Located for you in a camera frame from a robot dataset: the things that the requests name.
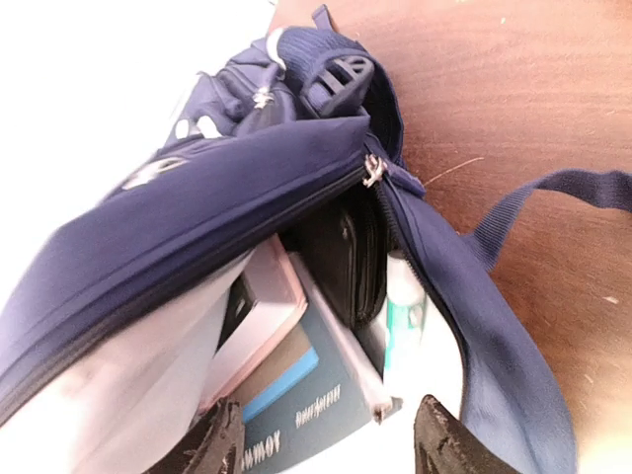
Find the white green glue stick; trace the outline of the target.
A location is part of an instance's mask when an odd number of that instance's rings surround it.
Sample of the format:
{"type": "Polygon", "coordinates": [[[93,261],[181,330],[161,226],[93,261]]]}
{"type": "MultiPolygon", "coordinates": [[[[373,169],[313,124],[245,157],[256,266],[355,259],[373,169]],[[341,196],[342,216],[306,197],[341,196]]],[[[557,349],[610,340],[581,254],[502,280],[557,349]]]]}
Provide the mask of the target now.
{"type": "Polygon", "coordinates": [[[386,261],[386,330],[384,376],[403,373],[421,344],[426,293],[401,250],[386,261]]]}

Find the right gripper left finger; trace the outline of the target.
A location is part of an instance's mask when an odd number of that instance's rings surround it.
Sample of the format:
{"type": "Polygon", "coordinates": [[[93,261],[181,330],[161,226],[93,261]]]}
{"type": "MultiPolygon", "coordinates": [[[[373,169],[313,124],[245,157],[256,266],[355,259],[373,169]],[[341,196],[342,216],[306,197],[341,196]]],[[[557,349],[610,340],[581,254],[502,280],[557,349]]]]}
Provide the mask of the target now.
{"type": "Polygon", "coordinates": [[[224,397],[147,472],[150,474],[242,473],[245,426],[241,405],[224,397]]]}

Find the blue Humor book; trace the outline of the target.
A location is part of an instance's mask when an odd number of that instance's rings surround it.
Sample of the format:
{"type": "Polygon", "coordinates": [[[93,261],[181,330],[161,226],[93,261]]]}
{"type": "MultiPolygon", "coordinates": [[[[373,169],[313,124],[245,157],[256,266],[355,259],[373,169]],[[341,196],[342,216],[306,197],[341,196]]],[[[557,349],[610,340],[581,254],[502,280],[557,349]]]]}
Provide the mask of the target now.
{"type": "Polygon", "coordinates": [[[245,473],[341,473],[370,452],[370,435],[400,399],[354,333],[330,309],[300,256],[307,297],[299,322],[234,391],[242,407],[245,473]]]}

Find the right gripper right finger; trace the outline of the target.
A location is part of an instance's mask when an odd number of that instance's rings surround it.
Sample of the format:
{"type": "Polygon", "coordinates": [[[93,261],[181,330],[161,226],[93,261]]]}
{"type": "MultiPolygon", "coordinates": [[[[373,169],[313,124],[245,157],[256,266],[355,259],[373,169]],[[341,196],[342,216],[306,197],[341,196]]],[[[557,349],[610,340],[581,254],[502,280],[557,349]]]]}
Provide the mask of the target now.
{"type": "Polygon", "coordinates": [[[417,474],[516,473],[431,394],[416,413],[414,450],[417,474]]]}

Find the black pencil case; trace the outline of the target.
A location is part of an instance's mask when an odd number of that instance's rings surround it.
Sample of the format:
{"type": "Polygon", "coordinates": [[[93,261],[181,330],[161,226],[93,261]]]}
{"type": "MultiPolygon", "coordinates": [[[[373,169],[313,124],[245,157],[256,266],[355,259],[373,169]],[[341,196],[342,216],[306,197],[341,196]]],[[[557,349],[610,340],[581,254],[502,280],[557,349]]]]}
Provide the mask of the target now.
{"type": "Polygon", "coordinates": [[[376,195],[356,186],[309,212],[280,234],[296,252],[338,319],[367,326],[386,294],[389,229],[376,195]]]}

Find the pink flower Fate book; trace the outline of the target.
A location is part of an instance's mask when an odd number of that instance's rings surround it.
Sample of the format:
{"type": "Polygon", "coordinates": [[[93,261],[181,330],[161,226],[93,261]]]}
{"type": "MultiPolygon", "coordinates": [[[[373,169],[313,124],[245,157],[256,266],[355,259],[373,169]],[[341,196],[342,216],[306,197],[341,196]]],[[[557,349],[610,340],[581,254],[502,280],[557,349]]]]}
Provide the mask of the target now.
{"type": "Polygon", "coordinates": [[[307,298],[278,236],[260,244],[233,282],[197,410],[230,395],[302,317],[307,298]]]}

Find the navy blue backpack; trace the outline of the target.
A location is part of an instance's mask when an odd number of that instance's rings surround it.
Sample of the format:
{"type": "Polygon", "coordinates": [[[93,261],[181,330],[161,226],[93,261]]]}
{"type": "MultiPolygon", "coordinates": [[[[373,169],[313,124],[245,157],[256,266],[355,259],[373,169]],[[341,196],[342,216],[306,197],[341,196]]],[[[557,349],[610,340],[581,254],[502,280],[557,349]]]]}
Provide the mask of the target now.
{"type": "Polygon", "coordinates": [[[161,147],[43,245],[1,313],[1,469],[148,473],[198,411],[233,282],[254,250],[346,191],[373,191],[426,293],[421,344],[384,376],[386,294],[351,330],[401,409],[341,473],[416,473],[431,394],[516,473],[574,473],[560,386],[490,278],[528,197],[629,210],[624,171],[564,169],[457,233],[402,159],[393,85],[326,7],[200,73],[161,147]]]}

